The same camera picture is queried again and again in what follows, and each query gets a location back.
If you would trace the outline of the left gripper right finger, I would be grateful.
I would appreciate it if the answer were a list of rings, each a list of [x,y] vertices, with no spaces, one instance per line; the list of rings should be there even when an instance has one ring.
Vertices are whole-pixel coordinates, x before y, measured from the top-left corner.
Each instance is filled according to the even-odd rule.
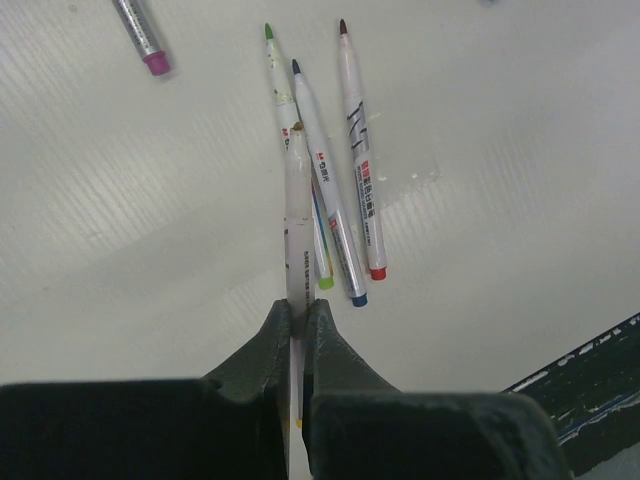
[[[567,479],[549,417],[503,393],[408,393],[339,333],[328,301],[310,308],[305,447],[316,479]]]

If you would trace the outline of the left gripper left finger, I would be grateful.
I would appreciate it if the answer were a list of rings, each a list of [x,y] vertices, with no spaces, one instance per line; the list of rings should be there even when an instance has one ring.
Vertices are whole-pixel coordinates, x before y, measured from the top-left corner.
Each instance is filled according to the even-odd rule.
[[[199,378],[8,384],[5,479],[284,479],[291,311]]]

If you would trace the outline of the yellow-end white marker pen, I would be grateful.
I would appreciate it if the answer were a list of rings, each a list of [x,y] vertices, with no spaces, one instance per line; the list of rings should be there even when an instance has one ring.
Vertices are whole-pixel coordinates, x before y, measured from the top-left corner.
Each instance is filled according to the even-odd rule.
[[[285,160],[285,273],[291,309],[292,394],[296,424],[304,411],[304,362],[310,306],[315,301],[314,224],[311,160],[303,124],[289,130]]]

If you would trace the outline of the purple-end white marker pen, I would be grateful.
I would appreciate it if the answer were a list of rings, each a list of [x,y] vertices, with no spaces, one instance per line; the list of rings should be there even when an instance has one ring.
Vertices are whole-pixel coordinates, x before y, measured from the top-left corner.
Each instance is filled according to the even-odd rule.
[[[141,61],[153,76],[171,71],[165,49],[161,46],[142,1],[112,0],[119,18],[127,31]]]

